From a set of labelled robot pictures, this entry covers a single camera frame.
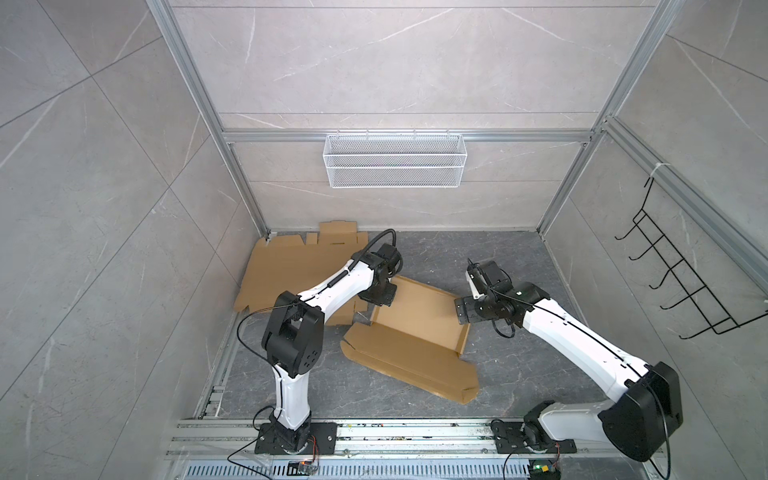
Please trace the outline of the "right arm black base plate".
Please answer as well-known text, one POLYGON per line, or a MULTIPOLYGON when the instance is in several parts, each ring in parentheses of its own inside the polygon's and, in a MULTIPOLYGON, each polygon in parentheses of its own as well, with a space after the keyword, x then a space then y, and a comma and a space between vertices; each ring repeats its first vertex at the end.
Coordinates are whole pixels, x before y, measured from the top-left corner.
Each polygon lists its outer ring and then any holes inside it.
POLYGON ((554 440, 545 433, 537 421, 507 422, 493 419, 491 429, 497 452, 500 454, 575 454, 573 440, 554 440))

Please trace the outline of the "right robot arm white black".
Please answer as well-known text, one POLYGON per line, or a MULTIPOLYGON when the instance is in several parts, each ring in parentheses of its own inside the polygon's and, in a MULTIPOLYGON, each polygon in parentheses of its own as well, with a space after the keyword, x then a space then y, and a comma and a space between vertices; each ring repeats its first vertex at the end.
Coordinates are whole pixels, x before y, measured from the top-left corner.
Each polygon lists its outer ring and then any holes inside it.
POLYGON ((493 260, 469 262, 467 297, 455 302, 460 324, 499 321, 523 329, 557 350, 605 394, 597 403, 544 401, 524 417, 520 435, 536 452, 566 440, 607 443, 648 462, 683 423, 678 373, 613 345, 570 315, 539 286, 513 283, 493 260))

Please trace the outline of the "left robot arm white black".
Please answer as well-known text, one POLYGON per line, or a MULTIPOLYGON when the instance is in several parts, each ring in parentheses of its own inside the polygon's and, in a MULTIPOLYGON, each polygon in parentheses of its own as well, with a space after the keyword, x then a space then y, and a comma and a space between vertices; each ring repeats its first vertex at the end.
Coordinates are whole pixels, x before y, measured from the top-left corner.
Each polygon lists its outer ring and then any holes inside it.
POLYGON ((377 306, 392 304, 403 258, 393 243, 368 244, 344 266, 299 294, 280 294, 270 312, 261 345, 276 387, 271 422, 284 448, 297 451, 310 436, 309 372, 322 352, 326 321, 358 297, 377 306))

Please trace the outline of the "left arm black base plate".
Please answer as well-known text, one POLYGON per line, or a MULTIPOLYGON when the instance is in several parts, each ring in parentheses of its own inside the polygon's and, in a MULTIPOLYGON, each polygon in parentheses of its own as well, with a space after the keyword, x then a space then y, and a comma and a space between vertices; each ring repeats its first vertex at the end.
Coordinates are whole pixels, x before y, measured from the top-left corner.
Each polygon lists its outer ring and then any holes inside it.
POLYGON ((290 430, 279 422, 262 424, 257 435, 256 454, 305 454, 332 455, 337 442, 338 424, 310 422, 298 430, 290 430))

